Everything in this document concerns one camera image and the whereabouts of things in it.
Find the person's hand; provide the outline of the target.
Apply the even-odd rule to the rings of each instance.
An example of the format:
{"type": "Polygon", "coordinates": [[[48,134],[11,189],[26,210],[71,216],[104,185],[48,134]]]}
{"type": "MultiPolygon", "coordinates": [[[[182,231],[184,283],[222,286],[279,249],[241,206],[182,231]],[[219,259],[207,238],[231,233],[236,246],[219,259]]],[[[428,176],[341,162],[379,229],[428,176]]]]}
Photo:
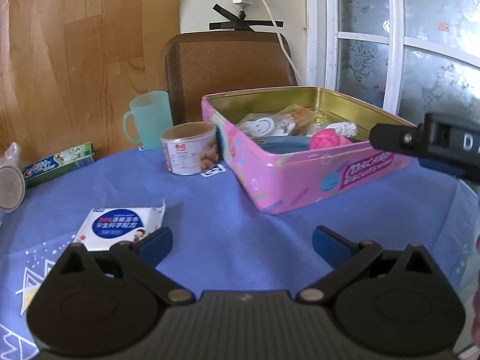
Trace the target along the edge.
{"type": "Polygon", "coordinates": [[[471,336],[473,343],[480,346],[480,281],[478,281],[478,288],[473,298],[473,322],[471,328],[471,336]]]}

